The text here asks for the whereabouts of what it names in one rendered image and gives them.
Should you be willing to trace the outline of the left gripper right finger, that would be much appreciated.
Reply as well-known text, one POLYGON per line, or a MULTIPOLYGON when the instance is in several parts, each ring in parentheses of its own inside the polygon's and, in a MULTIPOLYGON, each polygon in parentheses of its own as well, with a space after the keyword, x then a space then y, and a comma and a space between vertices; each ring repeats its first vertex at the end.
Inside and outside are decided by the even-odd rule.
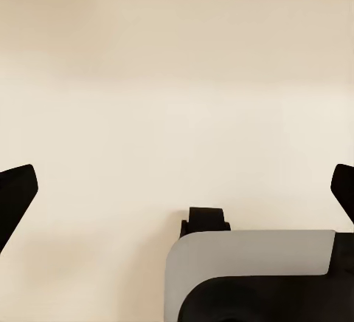
POLYGON ((330 189, 354 223, 354 167, 337 164, 330 189))

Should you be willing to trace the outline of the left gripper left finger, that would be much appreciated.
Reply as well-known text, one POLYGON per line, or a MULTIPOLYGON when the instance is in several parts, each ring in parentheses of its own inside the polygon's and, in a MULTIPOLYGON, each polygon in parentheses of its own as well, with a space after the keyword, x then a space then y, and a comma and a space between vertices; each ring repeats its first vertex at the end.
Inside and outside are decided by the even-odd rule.
POLYGON ((0 172, 0 252, 38 193, 32 164, 0 172))

